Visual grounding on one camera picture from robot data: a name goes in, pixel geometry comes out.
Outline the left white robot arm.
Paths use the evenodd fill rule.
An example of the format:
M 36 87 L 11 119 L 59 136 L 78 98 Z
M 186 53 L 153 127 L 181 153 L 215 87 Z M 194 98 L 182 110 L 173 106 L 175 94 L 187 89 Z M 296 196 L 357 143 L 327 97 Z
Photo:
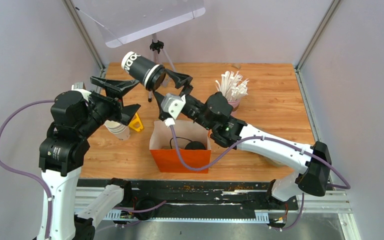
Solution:
M 50 109 L 53 122 L 39 146 L 41 176 L 50 190 L 51 219 L 43 218 L 40 240 L 92 240 L 96 228 L 117 205 L 133 201 L 132 184 L 111 179 L 103 192 L 80 213 L 75 213 L 78 180 L 87 151 L 88 138 L 106 121 L 128 125 L 139 104 L 124 106 L 123 97 L 139 82 L 91 77 L 91 83 L 105 95 L 84 89 L 59 94 Z

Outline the orange paper bag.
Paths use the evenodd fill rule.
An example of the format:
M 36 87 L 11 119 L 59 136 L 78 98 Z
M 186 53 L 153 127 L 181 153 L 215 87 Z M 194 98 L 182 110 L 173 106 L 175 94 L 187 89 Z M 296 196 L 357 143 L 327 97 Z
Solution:
M 177 120 L 174 131 L 177 145 L 183 161 L 192 168 L 201 168 L 210 163 L 211 144 L 209 131 L 197 123 L 188 120 Z M 206 150 L 185 150 L 191 141 L 205 145 Z M 162 121 L 153 123 L 153 132 L 149 140 L 149 151 L 154 162 L 162 173 L 192 173 L 179 160 L 171 129 Z

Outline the black paper coffee cup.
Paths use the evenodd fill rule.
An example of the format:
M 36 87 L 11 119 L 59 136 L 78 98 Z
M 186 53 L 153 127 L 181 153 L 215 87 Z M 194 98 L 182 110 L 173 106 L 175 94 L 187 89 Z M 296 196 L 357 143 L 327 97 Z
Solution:
M 130 51 L 121 61 L 122 69 L 138 80 L 147 91 L 156 91 L 166 77 L 165 67 Z

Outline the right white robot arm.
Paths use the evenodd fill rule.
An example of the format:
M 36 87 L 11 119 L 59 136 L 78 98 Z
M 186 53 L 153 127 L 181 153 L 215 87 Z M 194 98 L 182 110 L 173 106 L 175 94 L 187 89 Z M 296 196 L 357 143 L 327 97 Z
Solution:
M 328 188 L 332 167 L 328 147 L 317 141 L 314 145 L 297 143 L 264 132 L 232 116 L 233 107 L 222 93 L 212 94 L 202 103 L 190 92 L 192 77 L 158 65 L 146 82 L 155 96 L 159 119 L 172 128 L 179 114 L 210 130 L 210 138 L 226 148 L 247 151 L 279 162 L 294 170 L 282 179 L 270 182 L 266 204 L 278 209 L 291 197 L 309 194 L 323 197 Z

